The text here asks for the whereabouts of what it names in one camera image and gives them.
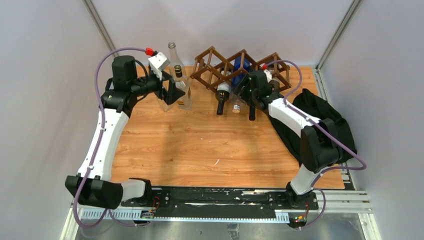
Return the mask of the clear whisky bottle black label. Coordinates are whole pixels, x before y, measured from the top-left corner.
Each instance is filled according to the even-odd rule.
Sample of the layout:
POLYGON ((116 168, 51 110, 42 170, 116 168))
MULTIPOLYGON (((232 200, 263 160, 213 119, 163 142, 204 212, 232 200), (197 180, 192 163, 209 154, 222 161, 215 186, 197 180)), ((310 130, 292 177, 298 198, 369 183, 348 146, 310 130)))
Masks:
POLYGON ((184 95, 180 97, 176 103, 180 109, 189 110, 192 107, 189 77, 186 75, 184 66, 180 64, 174 66, 174 73, 176 87, 184 92, 184 95))

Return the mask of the blue square bottle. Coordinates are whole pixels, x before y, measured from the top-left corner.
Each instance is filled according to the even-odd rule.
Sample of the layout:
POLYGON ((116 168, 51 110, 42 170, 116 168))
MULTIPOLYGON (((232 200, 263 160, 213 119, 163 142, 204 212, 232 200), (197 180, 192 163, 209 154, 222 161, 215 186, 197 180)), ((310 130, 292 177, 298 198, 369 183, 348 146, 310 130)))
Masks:
MULTIPOLYGON (((240 68, 241 65, 242 65, 242 57, 239 56, 234 60, 234 71, 237 71, 240 68)), ((240 82, 242 81, 244 76, 245 75, 242 73, 238 76, 233 77, 232 80, 231 80, 231 93, 230 93, 230 97, 229 97, 229 102, 232 105, 232 112, 235 113, 235 114, 240 113, 242 106, 245 105, 245 103, 243 103, 240 100, 240 98, 234 94, 234 90, 240 84, 240 82)))

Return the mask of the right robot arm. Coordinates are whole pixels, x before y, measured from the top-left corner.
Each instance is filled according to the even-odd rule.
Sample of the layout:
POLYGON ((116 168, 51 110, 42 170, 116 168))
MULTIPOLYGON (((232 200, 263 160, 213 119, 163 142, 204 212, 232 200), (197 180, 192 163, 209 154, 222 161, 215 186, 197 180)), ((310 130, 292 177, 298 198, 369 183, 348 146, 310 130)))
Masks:
POLYGON ((333 120, 314 117, 294 106, 273 90, 271 80, 268 70, 254 70, 243 77, 234 92, 249 107, 287 127, 299 140, 300 168, 285 192, 286 204, 298 209, 311 194, 317 177, 343 157, 343 150, 336 142, 339 135, 333 120))

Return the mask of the clear bottle with dark label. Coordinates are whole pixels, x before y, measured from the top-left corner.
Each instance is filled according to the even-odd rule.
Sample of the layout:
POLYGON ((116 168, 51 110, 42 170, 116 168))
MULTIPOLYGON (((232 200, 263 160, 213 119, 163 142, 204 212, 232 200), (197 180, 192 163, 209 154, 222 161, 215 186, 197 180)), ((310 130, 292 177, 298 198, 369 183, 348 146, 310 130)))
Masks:
POLYGON ((181 68, 182 76, 186 77, 187 73, 186 73, 185 65, 183 64, 180 57, 178 56, 176 44, 173 41, 168 43, 168 49, 169 49, 169 60, 170 60, 169 70, 170 70, 171 75, 173 77, 176 76, 175 66, 179 65, 180 68, 181 68))

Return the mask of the tall clear glass bottle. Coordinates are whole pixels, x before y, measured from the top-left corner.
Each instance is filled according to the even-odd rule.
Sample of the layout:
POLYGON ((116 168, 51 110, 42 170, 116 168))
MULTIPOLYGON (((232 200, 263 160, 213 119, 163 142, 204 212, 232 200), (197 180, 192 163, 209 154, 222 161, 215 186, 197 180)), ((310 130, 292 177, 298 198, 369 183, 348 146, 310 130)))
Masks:
POLYGON ((166 94, 157 97, 158 105, 163 112, 168 112, 173 108, 172 104, 168 104, 168 100, 169 96, 166 94))

